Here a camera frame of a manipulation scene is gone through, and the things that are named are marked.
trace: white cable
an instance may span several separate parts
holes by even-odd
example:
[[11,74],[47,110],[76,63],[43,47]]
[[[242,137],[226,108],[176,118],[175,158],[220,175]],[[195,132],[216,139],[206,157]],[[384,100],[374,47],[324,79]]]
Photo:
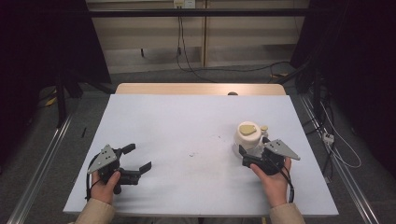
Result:
[[[321,106],[323,107],[324,113],[326,114],[327,120],[329,121],[330,125],[332,125],[332,121],[329,118],[329,115],[327,114],[326,108],[324,107],[323,103],[320,102]],[[349,166],[351,168],[359,168],[361,167],[361,158],[359,157],[358,153],[356,153],[356,151],[353,149],[353,147],[337,132],[337,130],[335,130],[334,126],[332,125],[332,129],[335,131],[335,133],[346,143],[347,146],[349,146],[349,148],[352,150],[352,152],[355,154],[355,156],[358,158],[359,160],[359,165],[351,165],[349,163],[347,163],[346,161],[344,161],[340,156],[338,156],[338,153],[335,153],[332,150],[332,147],[330,147],[329,143],[327,143],[327,145],[329,146],[329,150],[333,153],[334,157],[337,158],[339,161],[341,161],[343,164],[345,164],[346,166]]]

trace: person's left hand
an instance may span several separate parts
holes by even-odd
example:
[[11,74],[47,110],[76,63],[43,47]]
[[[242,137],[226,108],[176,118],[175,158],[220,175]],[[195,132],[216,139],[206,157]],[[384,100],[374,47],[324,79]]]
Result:
[[97,171],[92,173],[92,183],[96,183],[91,188],[91,197],[104,203],[113,203],[113,189],[116,187],[117,182],[120,179],[120,172],[116,171],[105,184],[100,180],[99,173]]

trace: gray floor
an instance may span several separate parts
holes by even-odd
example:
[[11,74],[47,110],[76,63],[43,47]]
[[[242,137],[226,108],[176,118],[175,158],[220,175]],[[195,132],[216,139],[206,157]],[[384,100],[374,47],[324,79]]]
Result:
[[[259,67],[261,66],[234,66],[232,69]],[[289,71],[289,67],[280,65],[275,66],[273,72],[284,73]],[[249,73],[201,71],[198,72],[198,75],[217,82],[230,83],[266,83],[270,77],[269,69]],[[121,82],[203,82],[194,74],[180,70],[119,74],[113,75],[112,79],[114,86]],[[69,111],[76,107],[76,112],[26,216],[25,223],[67,223],[76,219],[75,216],[64,214],[62,211],[68,194],[73,188],[73,180],[78,175],[108,101],[108,95],[84,84],[81,86],[84,89],[84,95],[81,99],[68,98],[66,100]],[[296,93],[293,83],[287,83],[285,90],[293,101],[301,123],[310,120],[302,104],[301,95]],[[362,166],[349,169],[349,171],[360,186],[368,203],[372,206],[378,222],[395,223],[395,179],[372,157],[370,150],[375,149],[368,148],[362,139],[353,134],[350,123],[344,117],[342,111],[339,110],[336,102],[333,102],[332,109],[334,110],[337,131],[356,149],[361,157]],[[56,105],[37,109],[29,132],[24,136],[18,148],[15,149],[15,154],[11,156],[4,167],[4,173],[0,176],[0,223],[6,223],[12,214],[18,199],[25,191],[35,168],[50,144],[56,124]],[[313,129],[313,126],[309,124],[304,128],[309,132]],[[322,166],[327,154],[318,135],[312,133],[307,138],[317,157],[319,166]],[[347,145],[338,140],[339,137],[336,137],[337,148],[343,159],[356,164],[355,155],[351,153]],[[336,169],[333,169],[332,182],[328,187],[340,215],[325,218],[308,217],[305,219],[306,223],[366,223]],[[135,221],[136,218],[116,217],[113,223],[134,223]],[[227,221],[228,223],[232,223],[232,221],[241,223],[241,220],[235,219],[228,219]]]

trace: table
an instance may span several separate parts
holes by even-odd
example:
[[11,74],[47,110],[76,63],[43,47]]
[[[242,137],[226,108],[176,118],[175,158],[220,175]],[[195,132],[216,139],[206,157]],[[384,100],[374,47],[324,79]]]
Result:
[[[198,95],[200,89],[204,95]],[[239,96],[224,96],[230,91]],[[291,170],[302,214],[337,215],[289,96],[279,85],[263,84],[121,84],[110,97],[64,211],[82,210],[88,162],[105,144],[118,148],[134,142],[136,150],[121,158],[121,167],[136,170],[152,161],[152,169],[138,186],[122,186],[114,201],[119,215],[268,215],[260,180],[232,151],[234,131],[244,119],[265,120],[270,139],[281,138],[302,158]]]

